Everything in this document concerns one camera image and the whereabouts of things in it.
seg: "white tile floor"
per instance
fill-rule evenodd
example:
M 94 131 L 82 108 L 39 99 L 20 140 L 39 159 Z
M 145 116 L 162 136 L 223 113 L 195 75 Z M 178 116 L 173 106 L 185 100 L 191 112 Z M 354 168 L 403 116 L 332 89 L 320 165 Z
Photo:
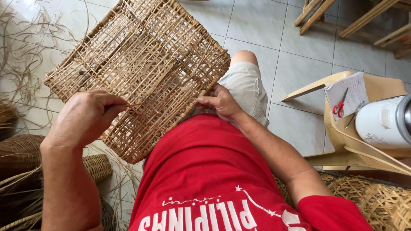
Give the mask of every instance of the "white tile floor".
M 81 39 L 87 25 L 88 30 L 93 28 L 110 7 L 117 3 L 116 0 L 85 1 L 87 7 L 83 0 L 4 0 L 6 3 L 11 2 L 7 10 L 11 9 L 16 13 L 16 22 L 9 24 L 7 32 L 0 35 L 1 44 L 4 41 L 6 44 L 0 47 L 0 53 L 5 52 L 5 47 L 11 50 L 24 47 L 26 50 L 39 51 L 41 55 L 31 56 L 24 56 L 21 49 L 14 52 L 12 55 L 20 57 L 20 62 L 13 66 L 21 67 L 22 63 L 42 60 L 40 66 L 32 70 L 42 83 L 44 75 L 60 63 L 76 44 L 76 41 L 67 40 Z M 345 70 L 365 71 L 402 79 L 406 82 L 407 89 L 411 90 L 411 57 L 395 60 L 390 52 L 338 38 L 338 31 L 318 26 L 300 36 L 299 28 L 293 24 L 301 13 L 303 2 L 304 0 L 180 0 L 180 4 L 202 23 L 231 55 L 242 49 L 256 54 L 263 85 L 270 101 L 267 107 L 270 120 L 268 128 L 293 144 L 305 156 L 332 150 L 323 123 L 324 93 L 313 92 L 287 103 L 280 102 L 287 93 Z M 327 11 L 326 21 L 340 25 L 352 22 L 367 10 L 367 3 L 361 7 L 357 3 L 357 0 L 337 0 Z M 31 27 L 28 31 L 35 32 L 36 35 L 28 37 L 24 32 L 18 33 L 27 27 L 27 21 L 39 20 L 39 10 L 45 16 L 46 22 L 52 21 L 58 25 Z M 394 22 L 400 21 L 400 18 L 391 19 L 390 14 L 394 13 L 387 12 L 373 20 L 371 30 L 385 32 L 397 28 L 398 25 Z M 1 73 L 1 77 L 0 91 L 3 95 L 23 102 L 24 97 L 13 97 L 10 93 L 16 89 L 13 76 Z M 30 103 L 35 107 L 24 112 L 30 133 L 47 134 L 50 127 L 49 118 L 55 118 L 64 106 L 58 99 L 47 100 L 49 95 L 50 90 L 41 84 L 36 90 L 37 101 Z M 19 109 L 25 110 L 25 106 L 21 105 Z M 104 144 L 98 141 L 96 144 L 105 149 Z M 88 152 L 93 154 L 101 151 L 89 148 Z M 117 181 L 109 182 L 107 187 L 113 187 Z M 132 194 L 131 190 L 126 201 L 133 201 Z M 125 221 L 129 214 L 130 211 L 123 211 Z

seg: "white container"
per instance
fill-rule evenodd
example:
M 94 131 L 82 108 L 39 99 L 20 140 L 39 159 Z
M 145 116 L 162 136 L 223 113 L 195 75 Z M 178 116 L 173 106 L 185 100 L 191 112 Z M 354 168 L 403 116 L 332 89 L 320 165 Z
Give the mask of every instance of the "white container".
M 411 149 L 411 94 L 365 105 L 357 114 L 356 130 L 377 148 Z

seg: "man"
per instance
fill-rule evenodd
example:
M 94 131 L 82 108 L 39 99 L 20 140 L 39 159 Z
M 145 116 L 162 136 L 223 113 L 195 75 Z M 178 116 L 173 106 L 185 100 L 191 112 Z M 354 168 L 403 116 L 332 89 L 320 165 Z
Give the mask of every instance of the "man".
M 334 197 L 298 151 L 267 130 L 267 94 L 253 53 L 237 52 L 220 84 L 198 102 L 217 115 L 196 115 L 158 142 L 129 230 L 371 230 L 353 202 Z M 126 104 L 96 90 L 75 94 L 60 112 L 41 145 L 43 231 L 102 230 L 99 194 L 82 151 Z M 297 210 L 286 204 L 273 174 Z

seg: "khaki shorts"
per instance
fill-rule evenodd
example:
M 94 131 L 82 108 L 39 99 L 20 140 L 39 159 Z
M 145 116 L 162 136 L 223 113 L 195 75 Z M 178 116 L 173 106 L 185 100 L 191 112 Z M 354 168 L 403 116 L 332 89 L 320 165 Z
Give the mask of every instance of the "khaki shorts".
M 261 73 L 258 66 L 250 62 L 238 62 L 230 66 L 218 83 L 230 91 L 238 105 L 246 113 L 254 117 L 263 126 L 268 126 L 270 123 L 266 117 L 268 97 L 261 82 Z M 200 111 L 195 107 L 184 120 L 199 113 L 213 113 L 213 111 Z

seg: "red scissors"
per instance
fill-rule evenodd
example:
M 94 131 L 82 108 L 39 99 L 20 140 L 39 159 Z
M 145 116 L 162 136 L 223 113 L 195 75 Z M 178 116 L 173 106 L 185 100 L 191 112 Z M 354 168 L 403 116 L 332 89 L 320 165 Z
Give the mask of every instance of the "red scissors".
M 332 108 L 332 113 L 337 114 L 338 117 L 342 118 L 344 116 L 344 100 L 345 97 L 347 96 L 348 88 L 345 90 L 344 96 L 342 97 L 342 100 L 338 103 L 338 105 L 335 105 Z

